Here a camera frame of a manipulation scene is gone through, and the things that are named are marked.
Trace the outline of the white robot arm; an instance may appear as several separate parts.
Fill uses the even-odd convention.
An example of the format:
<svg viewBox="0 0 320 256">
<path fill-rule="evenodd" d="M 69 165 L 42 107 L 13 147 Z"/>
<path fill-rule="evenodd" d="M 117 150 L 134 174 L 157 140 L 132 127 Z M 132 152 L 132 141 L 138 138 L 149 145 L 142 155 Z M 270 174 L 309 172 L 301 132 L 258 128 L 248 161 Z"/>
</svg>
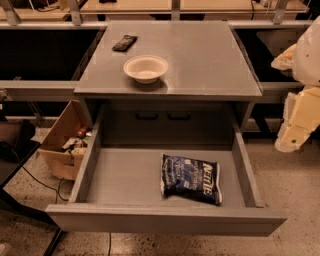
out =
<svg viewBox="0 0 320 256">
<path fill-rule="evenodd" d="M 271 67 L 291 69 L 293 78 L 304 85 L 298 94 L 288 94 L 275 142 L 278 151 L 289 153 L 298 150 L 320 126 L 320 17 L 296 44 L 272 61 Z"/>
</svg>

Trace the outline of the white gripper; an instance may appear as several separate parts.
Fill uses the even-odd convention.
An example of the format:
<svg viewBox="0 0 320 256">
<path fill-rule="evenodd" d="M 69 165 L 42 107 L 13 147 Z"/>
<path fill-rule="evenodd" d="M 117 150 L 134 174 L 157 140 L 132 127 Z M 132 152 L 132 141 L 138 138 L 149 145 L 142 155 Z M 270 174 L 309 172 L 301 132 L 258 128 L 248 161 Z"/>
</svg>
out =
<svg viewBox="0 0 320 256">
<path fill-rule="evenodd" d="M 271 67 L 281 71 L 291 69 L 295 49 L 295 44 L 287 48 L 271 62 Z M 298 150 L 320 126 L 320 88 L 305 86 L 298 94 L 289 93 L 283 119 L 275 148 L 289 153 Z"/>
</svg>

